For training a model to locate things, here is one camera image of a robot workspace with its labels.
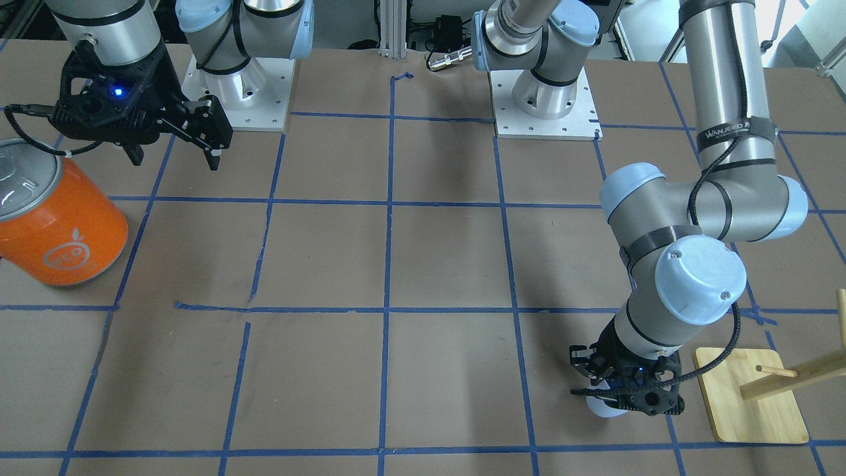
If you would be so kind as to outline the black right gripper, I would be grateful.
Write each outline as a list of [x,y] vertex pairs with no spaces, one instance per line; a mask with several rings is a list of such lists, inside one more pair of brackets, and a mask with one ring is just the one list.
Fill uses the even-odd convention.
[[140,165],[142,145],[171,132],[202,149],[208,168],[218,171],[233,128],[215,95],[187,100],[166,46],[124,65],[105,65],[93,46],[76,46],[61,69],[59,99],[50,124],[71,139],[105,141],[123,147]]

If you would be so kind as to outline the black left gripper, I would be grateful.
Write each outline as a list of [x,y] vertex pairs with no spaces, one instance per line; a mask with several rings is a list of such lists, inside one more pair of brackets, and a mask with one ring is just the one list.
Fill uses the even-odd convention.
[[649,416],[679,415],[685,410],[685,400],[679,395],[679,385],[646,391],[643,389],[655,385],[664,377],[671,379],[680,376],[679,353],[659,356],[655,360],[641,358],[619,342],[611,323],[605,326],[598,342],[591,346],[571,344],[569,364],[588,377],[590,385],[602,381],[619,382],[620,387],[612,389],[619,391],[617,394],[600,397],[616,409],[643,412]]

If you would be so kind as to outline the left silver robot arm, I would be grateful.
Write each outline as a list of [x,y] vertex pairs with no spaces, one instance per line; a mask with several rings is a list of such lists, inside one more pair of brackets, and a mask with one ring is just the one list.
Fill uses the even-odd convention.
[[569,364],[589,380],[572,395],[593,413],[680,414],[680,383],[727,359],[740,335],[746,268],[729,242],[795,232],[808,213],[801,185],[777,172],[757,50],[755,2],[682,1],[701,175],[673,182],[633,163],[605,178],[605,222],[633,280],[625,303]]

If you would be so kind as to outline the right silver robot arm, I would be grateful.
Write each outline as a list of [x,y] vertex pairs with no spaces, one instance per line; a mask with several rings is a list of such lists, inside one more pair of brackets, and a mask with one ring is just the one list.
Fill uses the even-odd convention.
[[105,141],[133,165],[162,133],[190,142],[216,171],[233,130],[284,125],[279,63],[311,53],[311,1],[178,1],[178,26],[194,57],[181,82],[147,1],[50,1],[73,46],[50,124],[71,139]]

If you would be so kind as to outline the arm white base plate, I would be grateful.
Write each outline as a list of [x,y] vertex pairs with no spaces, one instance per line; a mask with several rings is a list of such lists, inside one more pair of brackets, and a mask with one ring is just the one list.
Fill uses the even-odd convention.
[[284,132],[294,67],[288,58],[252,58],[241,71],[212,75],[190,58],[182,92],[190,100],[215,95],[236,132]]
[[586,70],[564,87],[540,82],[529,70],[489,73],[496,133],[501,138],[602,139]]

